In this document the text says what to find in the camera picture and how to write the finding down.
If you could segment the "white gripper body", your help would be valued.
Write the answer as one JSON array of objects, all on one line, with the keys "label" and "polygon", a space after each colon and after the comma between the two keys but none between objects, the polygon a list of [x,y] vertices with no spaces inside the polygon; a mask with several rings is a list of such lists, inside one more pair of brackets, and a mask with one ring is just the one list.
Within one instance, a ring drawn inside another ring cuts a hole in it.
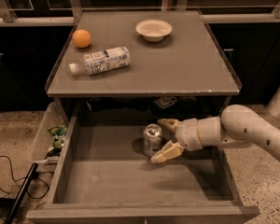
[{"label": "white gripper body", "polygon": [[202,149],[203,145],[198,133],[198,120],[179,121],[175,127],[175,139],[187,151]]}]

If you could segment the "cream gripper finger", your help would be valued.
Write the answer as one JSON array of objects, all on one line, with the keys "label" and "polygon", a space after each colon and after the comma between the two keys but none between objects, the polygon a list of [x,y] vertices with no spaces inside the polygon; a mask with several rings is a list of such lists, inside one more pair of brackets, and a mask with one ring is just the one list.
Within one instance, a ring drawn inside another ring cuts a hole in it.
[{"label": "cream gripper finger", "polygon": [[175,129],[179,124],[178,119],[159,119],[158,124],[171,133],[175,133]]},{"label": "cream gripper finger", "polygon": [[153,163],[162,163],[181,156],[183,152],[184,148],[178,142],[168,141],[150,160]]}]

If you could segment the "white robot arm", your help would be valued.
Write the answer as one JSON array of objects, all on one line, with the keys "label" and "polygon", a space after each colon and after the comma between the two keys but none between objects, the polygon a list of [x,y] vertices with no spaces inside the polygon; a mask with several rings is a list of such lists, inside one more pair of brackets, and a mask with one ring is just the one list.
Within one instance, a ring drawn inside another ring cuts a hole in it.
[{"label": "white robot arm", "polygon": [[207,119],[159,119],[175,141],[168,141],[150,160],[162,163],[186,151],[204,147],[236,147],[254,144],[280,162],[280,130],[243,105],[229,105],[220,117]]}]

